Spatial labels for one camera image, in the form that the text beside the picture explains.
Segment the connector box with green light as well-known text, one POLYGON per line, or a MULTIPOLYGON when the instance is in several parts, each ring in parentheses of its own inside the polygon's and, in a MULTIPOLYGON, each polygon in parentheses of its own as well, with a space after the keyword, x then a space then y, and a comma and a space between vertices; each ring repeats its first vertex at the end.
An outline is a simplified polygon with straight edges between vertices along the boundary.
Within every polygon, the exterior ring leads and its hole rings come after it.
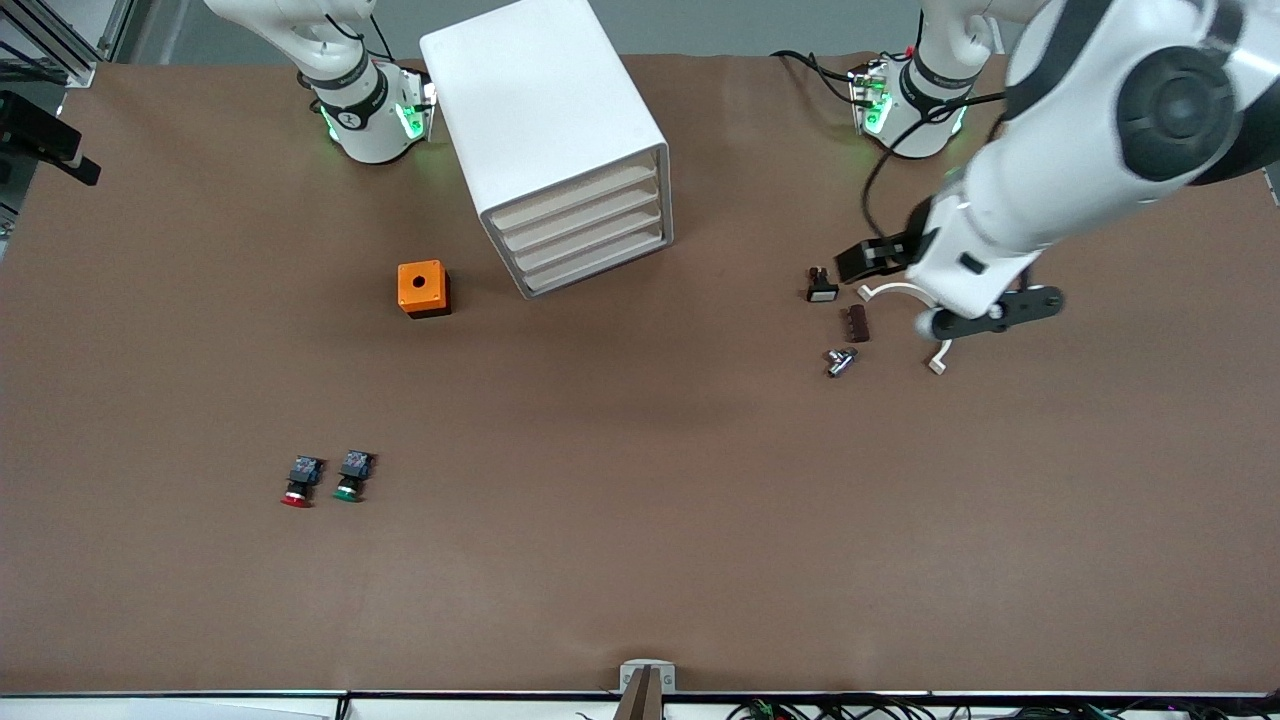
POLYGON ((426 70, 397 67, 399 72, 399 119, 411 143, 428 141, 438 104, 436 86, 426 70))
POLYGON ((878 56, 846 73, 852 119, 859 135, 878 135, 893 104, 888 91, 890 60, 878 56))

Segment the aluminium frame post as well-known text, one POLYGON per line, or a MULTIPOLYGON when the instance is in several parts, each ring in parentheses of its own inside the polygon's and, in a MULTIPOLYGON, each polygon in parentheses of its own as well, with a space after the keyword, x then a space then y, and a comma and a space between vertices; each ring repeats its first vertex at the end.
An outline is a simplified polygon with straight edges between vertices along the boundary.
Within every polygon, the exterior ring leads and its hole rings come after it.
POLYGON ((87 88, 138 0, 0 0, 0 73, 87 88))

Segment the red push button switch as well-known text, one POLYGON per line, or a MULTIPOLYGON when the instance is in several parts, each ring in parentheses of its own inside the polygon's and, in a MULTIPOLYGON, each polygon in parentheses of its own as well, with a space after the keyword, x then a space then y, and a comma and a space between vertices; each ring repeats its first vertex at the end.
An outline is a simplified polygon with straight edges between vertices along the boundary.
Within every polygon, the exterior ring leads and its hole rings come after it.
POLYGON ((320 457, 297 456, 288 473, 280 502, 297 509, 311 507, 314 491, 321 480, 324 466, 325 461, 320 457))

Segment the white curved bracket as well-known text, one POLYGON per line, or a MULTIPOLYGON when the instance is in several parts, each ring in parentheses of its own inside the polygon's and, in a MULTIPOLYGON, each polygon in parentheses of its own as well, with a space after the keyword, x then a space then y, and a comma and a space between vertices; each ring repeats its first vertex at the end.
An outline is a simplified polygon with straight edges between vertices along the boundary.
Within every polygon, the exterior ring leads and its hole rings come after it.
POLYGON ((931 320, 934 318, 937 311, 942 310, 942 306, 934 299, 934 296, 922 287, 909 283, 909 282, 888 282, 872 287, 869 284, 861 284, 858 288, 858 295, 865 301, 872 302, 879 297, 890 296, 892 293, 902 295, 910 299, 915 299, 924 306, 924 313, 922 319, 916 319, 915 331, 916 333, 928 341, 936 342, 936 352, 927 361, 927 366, 936 374, 943 375, 947 372, 946 357, 954 345, 952 340, 937 340, 931 331, 931 320))

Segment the green push button switch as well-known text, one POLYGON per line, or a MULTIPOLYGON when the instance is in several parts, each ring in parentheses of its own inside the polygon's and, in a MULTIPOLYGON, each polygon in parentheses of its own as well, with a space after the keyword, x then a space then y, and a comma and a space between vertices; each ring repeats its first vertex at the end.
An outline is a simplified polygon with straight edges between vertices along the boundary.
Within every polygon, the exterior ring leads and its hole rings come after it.
POLYGON ((333 497, 348 503, 364 500, 365 486, 372 474, 378 456, 375 454, 349 450, 339 468, 339 480, 333 497))

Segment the orange button enclosure box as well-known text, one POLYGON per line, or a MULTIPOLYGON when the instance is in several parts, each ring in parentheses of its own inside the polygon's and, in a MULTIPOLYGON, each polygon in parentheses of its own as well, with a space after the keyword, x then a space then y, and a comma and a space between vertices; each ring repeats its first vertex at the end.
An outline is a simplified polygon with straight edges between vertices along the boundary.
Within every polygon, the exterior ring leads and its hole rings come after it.
POLYGON ((397 266, 397 302, 411 319, 447 316, 453 313, 451 275, 438 259, 397 266))

